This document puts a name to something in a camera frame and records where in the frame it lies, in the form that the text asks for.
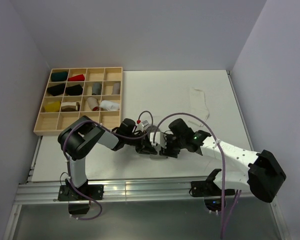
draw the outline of gray floor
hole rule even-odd
[[[88,216],[97,211],[97,206]],[[65,204],[22,206],[14,240],[218,240],[220,217],[203,200],[104,203],[101,217],[70,219]],[[225,240],[279,240],[269,204],[242,198]]]

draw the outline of yellow item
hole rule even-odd
[[[60,107],[61,107],[61,102],[60,101],[55,101],[55,102],[52,102],[52,103],[49,103],[49,104],[45,105],[44,110],[47,113],[55,113],[55,112],[60,111]]]

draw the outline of gray cylinder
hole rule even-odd
[[[112,95],[119,95],[120,94],[120,87],[121,87],[120,82],[115,83],[113,85],[113,88],[112,88]]]
[[[89,97],[87,99],[88,106],[91,109],[91,111],[98,111],[99,110],[99,104],[96,98],[94,97]]]
[[[92,86],[92,95],[101,95],[102,84],[100,82],[96,82]]]

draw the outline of red item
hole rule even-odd
[[[68,82],[80,82],[84,80],[85,80],[85,76],[83,74],[68,78]]]

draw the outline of wooden shelf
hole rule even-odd
[[[64,81],[52,82],[51,74],[67,72],[67,79]],[[68,81],[69,78],[83,74],[85,81]],[[58,135],[69,125],[74,123],[82,116],[87,116],[93,121],[102,123],[106,128],[113,129],[119,127],[121,123],[121,108],[122,108],[122,82],[123,69],[122,67],[93,67],[93,68],[56,68],[52,69],[46,89],[43,95],[42,103],[39,109],[39,114],[35,123],[34,133],[38,136],[43,135]],[[101,84],[100,95],[92,95],[92,88],[95,83]],[[115,83],[120,83],[120,94],[112,95],[112,90]],[[47,93],[47,88],[59,84],[65,84],[63,93],[57,96],[52,96]],[[66,87],[81,85],[83,92],[81,95],[70,96],[66,94]],[[98,111],[92,111],[88,105],[87,99],[95,98],[100,105],[104,100],[120,104],[120,110],[107,111],[100,108]],[[59,111],[46,112],[45,106],[51,103],[60,102],[78,102],[80,104],[79,111]]]

